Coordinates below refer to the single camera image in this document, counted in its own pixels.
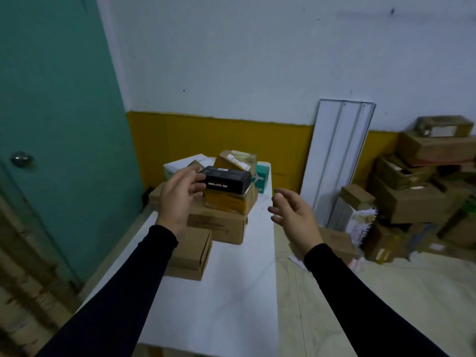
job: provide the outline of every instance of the teal box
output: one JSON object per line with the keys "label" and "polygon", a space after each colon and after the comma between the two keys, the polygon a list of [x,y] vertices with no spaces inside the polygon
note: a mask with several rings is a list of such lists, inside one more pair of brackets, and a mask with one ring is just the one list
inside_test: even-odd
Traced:
{"label": "teal box", "polygon": [[256,175],[255,175],[255,187],[258,189],[258,192],[263,194],[266,189],[266,184],[268,184],[269,177],[269,167],[264,165],[256,165]]}

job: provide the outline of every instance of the metal door handle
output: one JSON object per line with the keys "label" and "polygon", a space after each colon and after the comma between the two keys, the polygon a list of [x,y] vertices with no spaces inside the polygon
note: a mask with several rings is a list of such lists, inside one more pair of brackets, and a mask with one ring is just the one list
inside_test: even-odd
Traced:
{"label": "metal door handle", "polygon": [[35,160],[35,158],[23,151],[17,151],[12,153],[10,160],[15,167],[26,168]]}

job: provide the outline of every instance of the tabletop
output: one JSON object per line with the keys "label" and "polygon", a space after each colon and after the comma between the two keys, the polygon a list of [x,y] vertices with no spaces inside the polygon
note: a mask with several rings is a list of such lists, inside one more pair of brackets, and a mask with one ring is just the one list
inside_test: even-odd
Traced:
{"label": "tabletop", "polygon": [[[221,357],[278,355],[271,169],[242,245],[213,242],[203,279],[164,277],[139,338],[150,346]],[[147,219],[86,299],[116,273],[154,224]]]}

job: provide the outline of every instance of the black sleeve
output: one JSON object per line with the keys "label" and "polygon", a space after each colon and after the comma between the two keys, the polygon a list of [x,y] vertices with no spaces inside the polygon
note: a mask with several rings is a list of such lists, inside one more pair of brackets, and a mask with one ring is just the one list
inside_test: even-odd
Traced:
{"label": "black sleeve", "polygon": [[447,356],[367,288],[327,244],[312,248],[304,263],[359,357]]}
{"label": "black sleeve", "polygon": [[109,282],[36,357],[130,357],[177,244],[168,229],[150,227]]}

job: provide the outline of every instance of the green door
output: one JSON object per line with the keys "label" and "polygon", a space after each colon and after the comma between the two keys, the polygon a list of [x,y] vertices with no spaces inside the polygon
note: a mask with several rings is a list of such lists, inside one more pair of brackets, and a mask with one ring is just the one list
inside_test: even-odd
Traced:
{"label": "green door", "polygon": [[0,162],[85,281],[142,193],[96,1],[2,0],[0,43]]}

